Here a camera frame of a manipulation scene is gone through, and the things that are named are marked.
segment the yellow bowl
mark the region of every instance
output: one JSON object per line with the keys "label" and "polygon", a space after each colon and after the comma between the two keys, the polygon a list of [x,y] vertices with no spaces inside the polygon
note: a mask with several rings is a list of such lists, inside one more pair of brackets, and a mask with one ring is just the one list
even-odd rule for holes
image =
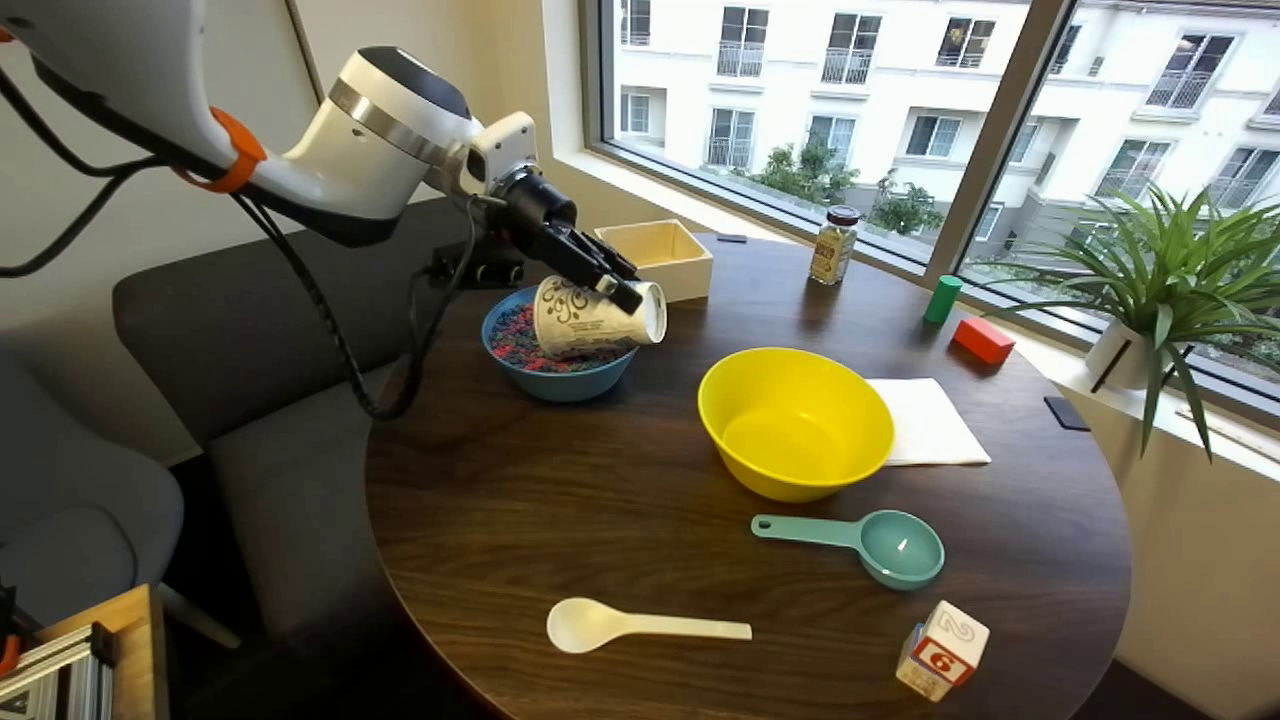
{"label": "yellow bowl", "polygon": [[714,361],[696,387],[696,411],[725,468],[778,503],[837,496],[890,453],[883,395],[839,361],[799,348]]}

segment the measuring cup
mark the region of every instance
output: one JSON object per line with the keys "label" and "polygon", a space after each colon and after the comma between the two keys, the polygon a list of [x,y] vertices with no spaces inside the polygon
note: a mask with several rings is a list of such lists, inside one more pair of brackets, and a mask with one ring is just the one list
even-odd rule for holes
{"label": "measuring cup", "polygon": [[850,548],[867,577],[896,590],[922,587],[949,563],[935,527],[900,508],[876,508],[859,521],[753,516],[753,534]]}

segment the white spoon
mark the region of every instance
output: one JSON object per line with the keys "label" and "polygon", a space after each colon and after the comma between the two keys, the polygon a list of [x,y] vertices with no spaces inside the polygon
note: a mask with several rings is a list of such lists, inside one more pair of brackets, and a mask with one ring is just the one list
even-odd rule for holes
{"label": "white spoon", "polygon": [[562,597],[547,613],[547,634],[560,651],[582,655],[616,634],[714,634],[714,640],[753,640],[753,622],[696,619],[696,616],[639,616],[608,607],[591,597]]}

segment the floor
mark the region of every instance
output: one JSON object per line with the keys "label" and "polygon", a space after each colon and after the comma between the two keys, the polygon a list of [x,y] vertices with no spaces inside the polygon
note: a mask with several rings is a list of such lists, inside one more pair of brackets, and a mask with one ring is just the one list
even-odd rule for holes
{"label": "floor", "polygon": [[[243,634],[243,649],[225,651],[205,634],[167,622],[167,673],[176,720],[485,720],[485,711],[438,661],[402,622],[397,649],[375,663],[331,676],[272,649],[254,622],[246,577],[235,555],[229,516],[212,492],[209,468],[176,468],[188,496],[188,522],[176,548],[167,585],[221,616]],[[1096,694],[1075,711],[1079,720],[1199,720],[1189,702],[1160,692],[1124,663],[1111,663]]]}

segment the blue bowl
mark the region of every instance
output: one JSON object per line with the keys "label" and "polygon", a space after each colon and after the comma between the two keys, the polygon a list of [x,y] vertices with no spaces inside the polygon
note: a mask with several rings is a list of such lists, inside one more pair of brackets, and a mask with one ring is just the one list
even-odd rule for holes
{"label": "blue bowl", "polygon": [[530,288],[518,288],[502,298],[494,298],[485,321],[478,321],[478,344],[485,353],[502,368],[502,377],[530,400],[542,400],[542,402],[582,402],[582,400],[595,400],[602,391],[612,391],[630,361],[635,361],[635,348],[612,355],[612,361],[599,361],[599,365],[576,365],[576,368],[553,368],[553,373],[537,373],[537,368],[523,368],[523,365],[510,365],[502,355],[490,353],[490,336],[494,336],[494,325],[517,311],[517,307],[528,307],[530,304]]}

